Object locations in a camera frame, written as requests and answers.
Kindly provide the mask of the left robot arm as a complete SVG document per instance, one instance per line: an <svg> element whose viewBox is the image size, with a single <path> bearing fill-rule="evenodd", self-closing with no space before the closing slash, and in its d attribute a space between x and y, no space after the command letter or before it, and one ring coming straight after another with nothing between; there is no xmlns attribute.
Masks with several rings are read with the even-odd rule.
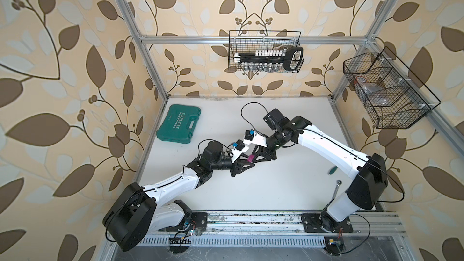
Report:
<svg viewBox="0 0 464 261"><path fill-rule="evenodd" d="M238 140L231 147L209 140L203 152L182 171L164 181L146 186L128 185L103 219L106 237L124 252L136 247L148 233L173 227L190 227L191 210L178 197L205 184L215 170L228 170L231 176L254 167L241 156L250 141Z"/></svg>

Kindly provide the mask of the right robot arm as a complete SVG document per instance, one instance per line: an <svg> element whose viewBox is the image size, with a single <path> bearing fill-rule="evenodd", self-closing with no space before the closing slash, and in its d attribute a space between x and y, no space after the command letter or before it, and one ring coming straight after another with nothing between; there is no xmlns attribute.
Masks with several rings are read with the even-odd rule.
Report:
<svg viewBox="0 0 464 261"><path fill-rule="evenodd" d="M383 157L356 151L323 133L301 116L290 120L274 109L263 119L274 134L267 137L255 129L246 131L245 143L255 145L250 161L273 161L279 149L293 142L318 153L351 179L348 189L331 200L320 213L319 226L322 229L333 232L351 214L374 208L388 186Z"/></svg>

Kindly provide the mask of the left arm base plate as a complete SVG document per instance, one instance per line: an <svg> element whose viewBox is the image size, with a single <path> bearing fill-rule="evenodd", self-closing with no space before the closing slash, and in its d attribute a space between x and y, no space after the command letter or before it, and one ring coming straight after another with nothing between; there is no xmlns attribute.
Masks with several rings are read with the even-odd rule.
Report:
<svg viewBox="0 0 464 261"><path fill-rule="evenodd" d="M193 230L195 232L204 232L207 229L209 214L206 212L187 213L182 218L181 222L174 227L174 231L184 232Z"/></svg>

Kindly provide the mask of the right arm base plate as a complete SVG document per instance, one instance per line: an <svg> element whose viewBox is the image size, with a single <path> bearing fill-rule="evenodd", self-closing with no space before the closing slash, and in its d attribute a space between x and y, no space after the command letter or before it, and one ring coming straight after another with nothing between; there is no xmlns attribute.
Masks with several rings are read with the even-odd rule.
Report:
<svg viewBox="0 0 464 261"><path fill-rule="evenodd" d="M349 217L342 222L334 221L329 215L320 213L304 213L301 215L305 233L353 233Z"/></svg>

